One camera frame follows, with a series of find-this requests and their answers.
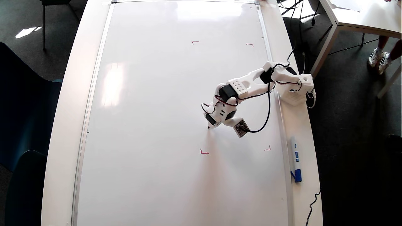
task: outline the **person's leg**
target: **person's leg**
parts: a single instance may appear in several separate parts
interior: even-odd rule
[[[391,60],[396,60],[402,55],[402,41],[399,40],[396,42],[394,48],[392,49],[390,53],[390,59]]]
[[[389,37],[388,36],[380,36],[378,40],[378,49],[383,50],[385,45],[388,42]]]
[[[379,74],[384,73],[385,69],[391,65],[391,62],[402,55],[402,43],[401,40],[397,41],[391,53],[384,53],[378,66]]]
[[[378,47],[376,49],[374,49],[374,51],[370,54],[369,56],[369,60],[367,61],[368,64],[374,68],[377,63],[379,62],[379,60],[382,58],[382,51],[385,47],[385,45],[387,44],[388,41],[387,36],[380,36],[378,39]]]

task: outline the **blue marker cap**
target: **blue marker cap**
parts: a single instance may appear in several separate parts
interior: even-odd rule
[[[301,182],[302,180],[302,171],[300,169],[295,170],[295,182]]]

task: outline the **chair leg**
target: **chair leg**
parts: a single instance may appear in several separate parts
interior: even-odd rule
[[[80,21],[80,19],[78,18],[77,14],[75,13],[73,7],[71,7],[70,3],[67,3],[68,7],[71,9],[71,11],[73,12],[75,18],[78,20],[78,22]]]
[[[43,50],[45,50],[45,6],[42,8],[42,41],[43,41]]]

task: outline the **marker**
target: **marker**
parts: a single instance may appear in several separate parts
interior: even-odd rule
[[[290,144],[292,145],[292,153],[293,153],[293,161],[295,165],[295,173],[290,172],[295,179],[295,182],[301,182],[302,180],[302,171],[300,170],[300,158],[299,158],[299,150],[296,143],[295,137],[290,138]]]

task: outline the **white table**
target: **white table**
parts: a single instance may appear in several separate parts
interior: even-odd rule
[[[330,0],[320,0],[320,2],[332,22],[332,28],[311,69],[310,73],[313,77],[317,76],[339,31],[355,31],[401,38],[402,14],[401,8],[396,4],[395,0],[391,2],[385,2],[384,0],[365,0],[364,7],[360,12],[337,8]],[[378,98],[387,91],[400,73],[399,68],[392,79],[388,81],[383,90],[378,94]]]
[[[70,225],[83,122],[92,75],[109,6],[102,0],[88,0],[71,50],[53,123],[43,188],[42,222],[44,226]],[[274,61],[285,61],[291,51],[286,28],[276,1],[261,2],[261,9]],[[296,63],[292,56],[291,64]],[[294,209],[294,224],[305,225],[314,193],[320,190],[314,141],[306,105],[282,103],[286,136],[295,136],[302,147],[303,181],[292,183],[289,197]],[[318,196],[309,225],[322,225],[321,197]]]

